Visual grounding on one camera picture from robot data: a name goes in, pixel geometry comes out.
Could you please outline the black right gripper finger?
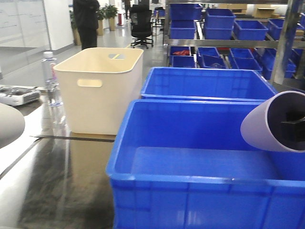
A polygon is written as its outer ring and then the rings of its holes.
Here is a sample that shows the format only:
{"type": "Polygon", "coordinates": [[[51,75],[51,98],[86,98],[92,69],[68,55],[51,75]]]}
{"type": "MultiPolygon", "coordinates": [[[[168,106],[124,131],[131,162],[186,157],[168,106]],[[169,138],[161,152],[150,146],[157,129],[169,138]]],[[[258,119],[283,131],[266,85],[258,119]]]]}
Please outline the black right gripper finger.
{"type": "Polygon", "coordinates": [[[300,111],[287,112],[281,121],[282,137],[293,142],[305,140],[305,113],[300,111]]]}

